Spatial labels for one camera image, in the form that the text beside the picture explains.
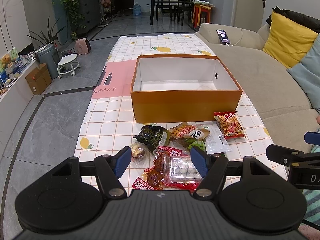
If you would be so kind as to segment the smartphone on sofa arm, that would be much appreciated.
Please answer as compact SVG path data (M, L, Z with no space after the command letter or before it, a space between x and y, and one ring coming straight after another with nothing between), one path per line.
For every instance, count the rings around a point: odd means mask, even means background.
M217 29L216 32L217 32L217 35L218 35L218 38L219 38L221 44L225 44L227 46L229 44L231 44L230 39L228 38L225 30Z

